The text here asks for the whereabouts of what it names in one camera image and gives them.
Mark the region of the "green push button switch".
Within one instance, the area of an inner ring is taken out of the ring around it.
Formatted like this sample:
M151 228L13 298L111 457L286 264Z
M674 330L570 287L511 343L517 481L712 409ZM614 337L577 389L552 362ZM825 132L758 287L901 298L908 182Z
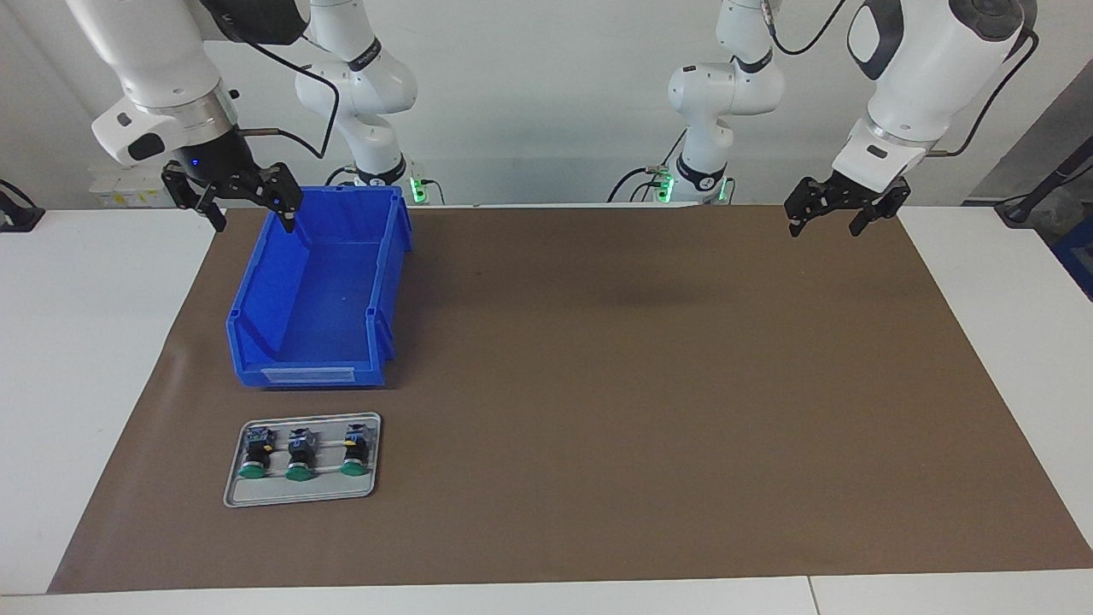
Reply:
M285 468L285 478L292 482L307 482L315 478L318 438L312 428L298 428L289 433L289 462Z
M243 462L236 475L240 478L263 478L277 450L277 431L255 425L243 431Z
M350 424L343 438L344 456L339 472L348 477L371 474L371 428L366 424Z

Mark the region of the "grey metal tray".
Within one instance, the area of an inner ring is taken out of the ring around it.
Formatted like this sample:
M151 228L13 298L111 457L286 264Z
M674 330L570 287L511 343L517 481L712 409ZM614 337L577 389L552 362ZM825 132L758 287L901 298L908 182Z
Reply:
M371 474L363 477L348 477L339 472L344 456L342 441L350 424L366 424L371 428ZM243 462L243 431L255 425L277 431L277 450L271 454L271 464L263 478L240 478L236 471ZM312 428L318 438L317 475L307 482L292 482L284 476L289 462L289 433L304 427ZM243 424L238 433L230 478L224 487L224 506L262 507L368 497L377 483L381 428L383 418L378 413L251 419Z

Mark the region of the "white cardboard box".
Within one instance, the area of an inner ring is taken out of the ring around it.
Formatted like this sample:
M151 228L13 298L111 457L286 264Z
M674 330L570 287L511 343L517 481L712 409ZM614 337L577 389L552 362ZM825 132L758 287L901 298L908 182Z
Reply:
M174 209L161 170L151 167L94 172L89 192L98 206L129 209Z

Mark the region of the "black clamp mount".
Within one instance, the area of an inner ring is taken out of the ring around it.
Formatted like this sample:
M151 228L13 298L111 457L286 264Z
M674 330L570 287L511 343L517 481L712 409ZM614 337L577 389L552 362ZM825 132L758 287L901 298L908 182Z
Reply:
M27 233L38 226L46 214L15 184L0 179L0 233Z

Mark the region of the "blue crate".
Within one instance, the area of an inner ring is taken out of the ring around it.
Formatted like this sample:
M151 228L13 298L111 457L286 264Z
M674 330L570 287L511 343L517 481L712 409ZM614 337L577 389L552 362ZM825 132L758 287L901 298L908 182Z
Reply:
M1093 215L1078 223L1050 249L1076 285L1093 301Z

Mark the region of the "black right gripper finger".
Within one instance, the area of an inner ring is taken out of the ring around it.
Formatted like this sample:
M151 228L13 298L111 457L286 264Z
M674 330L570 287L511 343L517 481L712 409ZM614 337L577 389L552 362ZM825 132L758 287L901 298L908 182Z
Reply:
M221 208L216 205L214 186L205 186L199 192L191 185L191 179L183 167L162 167L161 182L167 188L167 194L175 208L195 211L199 217L205 218L215 232L225 230L227 222Z
M303 203L303 190L285 164L273 164L258 172L256 202L277 215L286 233L293 233Z

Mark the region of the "brown table mat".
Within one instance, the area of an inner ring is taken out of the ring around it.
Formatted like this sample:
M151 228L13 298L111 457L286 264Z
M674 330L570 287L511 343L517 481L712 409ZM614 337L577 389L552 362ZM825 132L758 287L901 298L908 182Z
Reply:
M1093 568L900 220L411 214L386 388L239 383L230 213L54 593ZM378 413L368 497L226 507L251 419Z

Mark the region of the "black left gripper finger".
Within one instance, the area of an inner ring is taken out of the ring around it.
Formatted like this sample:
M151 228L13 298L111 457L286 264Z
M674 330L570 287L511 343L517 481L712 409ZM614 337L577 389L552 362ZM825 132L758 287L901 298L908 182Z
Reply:
M833 208L827 202L828 188L830 184L823 180L803 178L785 199L788 230L792 237L800 237L810 221L831 213Z
M894 218L898 210L910 196L910 187L906 179L898 179L889 188L885 194L875 200L867 200L855 215L848 230L853 237L860 237L867 226L878 220Z

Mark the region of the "blue plastic storage bin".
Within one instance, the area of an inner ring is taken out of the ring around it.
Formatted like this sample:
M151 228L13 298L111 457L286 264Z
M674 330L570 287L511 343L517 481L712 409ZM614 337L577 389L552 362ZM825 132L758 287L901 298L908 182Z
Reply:
M247 388L381 388L412 225L397 187L306 187L293 230L268 214L226 320Z

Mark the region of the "black stand pole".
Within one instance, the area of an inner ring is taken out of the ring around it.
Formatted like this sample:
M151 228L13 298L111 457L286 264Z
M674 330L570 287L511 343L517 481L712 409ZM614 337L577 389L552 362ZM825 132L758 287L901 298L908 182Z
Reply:
M995 213L1010 227L1025 225L1035 206L1043 199L1050 196L1062 186L1074 182L1083 176L1093 172L1093 157L1086 159L1066 159L1054 172L1050 172L1045 179L1042 179L1033 190L1014 197L1007 197L996 202Z

